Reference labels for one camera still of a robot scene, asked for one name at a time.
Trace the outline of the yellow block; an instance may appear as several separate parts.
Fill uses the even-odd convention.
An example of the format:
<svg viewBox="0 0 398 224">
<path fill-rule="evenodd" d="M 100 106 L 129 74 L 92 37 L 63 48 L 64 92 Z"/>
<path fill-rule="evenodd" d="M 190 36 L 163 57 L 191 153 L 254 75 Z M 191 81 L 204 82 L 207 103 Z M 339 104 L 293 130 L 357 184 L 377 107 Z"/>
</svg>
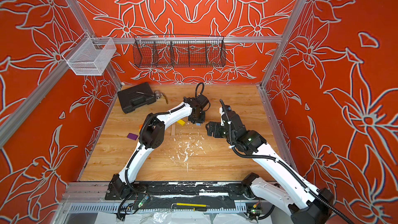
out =
<svg viewBox="0 0 398 224">
<path fill-rule="evenodd" d="M 182 119 L 177 121 L 178 124 L 180 124 L 181 126 L 184 126 L 186 124 L 186 122 Z"/>
</svg>

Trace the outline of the natural wooden block angled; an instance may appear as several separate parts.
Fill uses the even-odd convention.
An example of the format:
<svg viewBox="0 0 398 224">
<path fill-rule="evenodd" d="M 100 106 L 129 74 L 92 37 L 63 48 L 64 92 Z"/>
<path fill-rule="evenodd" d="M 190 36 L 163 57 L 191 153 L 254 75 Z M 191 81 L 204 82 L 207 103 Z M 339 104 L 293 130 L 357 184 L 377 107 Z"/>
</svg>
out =
<svg viewBox="0 0 398 224">
<path fill-rule="evenodd" d="M 175 136 L 175 135 L 176 135 L 176 125 L 173 124 L 173 125 L 171 126 L 171 136 Z"/>
</svg>

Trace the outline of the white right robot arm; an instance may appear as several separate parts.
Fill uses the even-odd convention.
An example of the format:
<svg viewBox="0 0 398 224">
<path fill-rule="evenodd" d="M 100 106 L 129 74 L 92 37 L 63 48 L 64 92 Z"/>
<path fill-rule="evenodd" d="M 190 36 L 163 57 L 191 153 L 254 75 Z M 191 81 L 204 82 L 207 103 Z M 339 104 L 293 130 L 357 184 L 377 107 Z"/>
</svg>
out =
<svg viewBox="0 0 398 224">
<path fill-rule="evenodd" d="M 239 157 L 251 159 L 277 181 L 271 185 L 255 173 L 244 180 L 254 196 L 264 199 L 287 214 L 295 224 L 324 224 L 332 214 L 334 195 L 319 189 L 290 167 L 255 130 L 246 129 L 230 106 L 220 108 L 220 122 L 206 125 L 208 136 L 226 139 Z"/>
</svg>

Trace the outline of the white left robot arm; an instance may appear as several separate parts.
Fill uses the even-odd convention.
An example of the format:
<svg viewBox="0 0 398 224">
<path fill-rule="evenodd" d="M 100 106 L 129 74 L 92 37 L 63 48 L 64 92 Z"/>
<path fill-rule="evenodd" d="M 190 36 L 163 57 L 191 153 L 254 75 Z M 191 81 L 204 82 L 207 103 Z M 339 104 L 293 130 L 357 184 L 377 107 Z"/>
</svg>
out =
<svg viewBox="0 0 398 224">
<path fill-rule="evenodd" d="M 146 186 L 134 186 L 139 170 L 151 152 L 164 141 L 165 131 L 178 120 L 185 117 L 188 121 L 204 123 L 205 112 L 210 105 L 208 98 L 202 94 L 184 98 L 176 107 L 167 112 L 150 113 L 140 130 L 137 146 L 124 168 L 114 174 L 109 183 L 105 198 L 108 200 L 126 199 L 131 194 L 143 194 Z"/>
</svg>

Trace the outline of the metal ball valve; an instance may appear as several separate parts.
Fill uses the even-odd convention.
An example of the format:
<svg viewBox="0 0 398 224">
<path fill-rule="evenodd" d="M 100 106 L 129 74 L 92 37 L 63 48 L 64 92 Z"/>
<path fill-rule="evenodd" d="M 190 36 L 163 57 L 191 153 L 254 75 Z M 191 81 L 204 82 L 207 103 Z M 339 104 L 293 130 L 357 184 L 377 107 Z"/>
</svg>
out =
<svg viewBox="0 0 398 224">
<path fill-rule="evenodd" d="M 159 91 L 159 90 L 155 90 L 155 91 L 154 91 L 154 96 L 155 96 L 155 98 L 156 98 L 157 100 L 159 100 L 159 99 L 161 99 L 161 98 L 164 98 L 166 104 L 169 103 L 169 101 L 168 101 L 168 99 L 167 99 L 167 96 L 166 96 L 163 92 L 161 92 L 161 91 Z"/>
</svg>

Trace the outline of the black plastic tool case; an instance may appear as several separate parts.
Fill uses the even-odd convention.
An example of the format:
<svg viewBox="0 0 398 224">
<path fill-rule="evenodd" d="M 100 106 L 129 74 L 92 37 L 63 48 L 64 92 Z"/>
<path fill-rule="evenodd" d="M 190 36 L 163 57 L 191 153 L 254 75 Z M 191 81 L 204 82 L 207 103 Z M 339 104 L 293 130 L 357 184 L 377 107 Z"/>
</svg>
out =
<svg viewBox="0 0 398 224">
<path fill-rule="evenodd" d="M 125 114 L 156 102 L 154 92 L 147 82 L 119 91 L 118 99 Z"/>
</svg>

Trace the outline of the purple block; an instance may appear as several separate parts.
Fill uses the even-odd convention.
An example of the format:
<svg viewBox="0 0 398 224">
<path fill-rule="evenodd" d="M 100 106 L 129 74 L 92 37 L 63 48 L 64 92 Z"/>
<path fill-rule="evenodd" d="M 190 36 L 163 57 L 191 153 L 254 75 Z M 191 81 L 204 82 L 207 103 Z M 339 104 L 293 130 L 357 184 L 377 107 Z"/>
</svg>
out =
<svg viewBox="0 0 398 224">
<path fill-rule="evenodd" d="M 138 135 L 133 134 L 133 133 L 129 133 L 127 135 L 127 138 L 136 141 L 138 139 Z"/>
</svg>

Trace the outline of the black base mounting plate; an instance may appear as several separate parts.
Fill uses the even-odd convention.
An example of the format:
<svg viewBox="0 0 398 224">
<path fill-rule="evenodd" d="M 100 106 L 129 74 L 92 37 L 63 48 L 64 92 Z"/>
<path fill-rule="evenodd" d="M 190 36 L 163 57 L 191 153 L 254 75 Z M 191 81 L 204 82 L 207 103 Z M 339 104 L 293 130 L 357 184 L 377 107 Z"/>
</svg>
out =
<svg viewBox="0 0 398 224">
<path fill-rule="evenodd" d="M 249 186 L 241 181 L 136 181 L 127 185 L 111 181 L 106 200 L 122 200 L 127 196 L 152 198 L 224 197 L 228 200 L 254 200 Z"/>
</svg>

